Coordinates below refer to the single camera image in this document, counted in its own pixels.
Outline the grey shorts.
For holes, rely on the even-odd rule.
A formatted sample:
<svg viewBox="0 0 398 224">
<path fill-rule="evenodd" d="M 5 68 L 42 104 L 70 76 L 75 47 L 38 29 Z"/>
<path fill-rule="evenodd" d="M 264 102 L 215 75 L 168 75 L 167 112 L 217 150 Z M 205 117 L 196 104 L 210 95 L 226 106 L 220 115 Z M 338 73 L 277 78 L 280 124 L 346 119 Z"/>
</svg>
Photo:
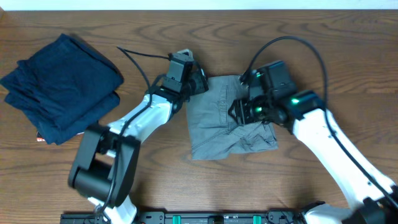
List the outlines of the grey shorts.
<svg viewBox="0 0 398 224">
<path fill-rule="evenodd" d="M 234 100 L 248 96 L 237 75 L 208 79 L 209 90 L 186 104 L 192 159 L 220 160 L 230 154 L 247 154 L 279 148 L 274 127 L 261 122 L 238 125 L 228 109 Z"/>
</svg>

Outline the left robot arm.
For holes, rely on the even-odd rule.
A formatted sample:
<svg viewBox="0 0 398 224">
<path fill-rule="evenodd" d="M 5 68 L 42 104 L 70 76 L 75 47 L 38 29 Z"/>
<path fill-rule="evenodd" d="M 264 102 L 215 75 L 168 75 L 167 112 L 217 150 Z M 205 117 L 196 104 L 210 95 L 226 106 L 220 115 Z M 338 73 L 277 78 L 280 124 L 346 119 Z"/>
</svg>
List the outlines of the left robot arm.
<svg viewBox="0 0 398 224">
<path fill-rule="evenodd" d="M 134 223 L 137 208 L 129 197 L 141 144 L 178 113 L 191 96 L 207 91 L 207 80 L 189 49 L 167 56 L 169 70 L 149 85 L 132 111 L 106 126 L 84 132 L 68 184 L 86 197 L 91 213 L 63 214 L 61 223 Z"/>
</svg>

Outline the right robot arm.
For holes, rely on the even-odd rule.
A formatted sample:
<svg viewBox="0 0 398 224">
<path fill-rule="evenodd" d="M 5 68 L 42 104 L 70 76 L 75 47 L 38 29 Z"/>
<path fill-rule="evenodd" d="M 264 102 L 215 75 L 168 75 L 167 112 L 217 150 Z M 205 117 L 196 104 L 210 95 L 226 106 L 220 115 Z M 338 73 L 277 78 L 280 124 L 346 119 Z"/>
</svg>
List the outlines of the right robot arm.
<svg viewBox="0 0 398 224">
<path fill-rule="evenodd" d="M 360 153 L 314 91 L 298 91 L 283 61 L 248 70 L 239 80 L 248 96 L 228 110 L 235 122 L 287 129 L 312 151 L 348 202 L 348 208 L 313 203 L 294 223 L 397 223 L 397 184 Z"/>
</svg>

